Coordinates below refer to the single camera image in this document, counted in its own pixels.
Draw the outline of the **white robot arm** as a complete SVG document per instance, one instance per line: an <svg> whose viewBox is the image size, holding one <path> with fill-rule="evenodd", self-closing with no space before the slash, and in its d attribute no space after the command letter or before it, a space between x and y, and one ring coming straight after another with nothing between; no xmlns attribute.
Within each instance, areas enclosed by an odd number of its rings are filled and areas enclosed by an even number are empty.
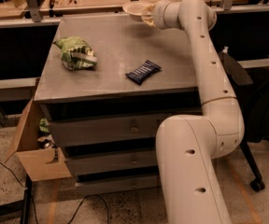
<svg viewBox="0 0 269 224"><path fill-rule="evenodd" d="M233 152L245 126L239 103L211 41L217 21L203 0L162 0L143 11L159 29L184 31L191 45L202 114L165 119L156 156L169 224L232 224L212 161Z"/></svg>

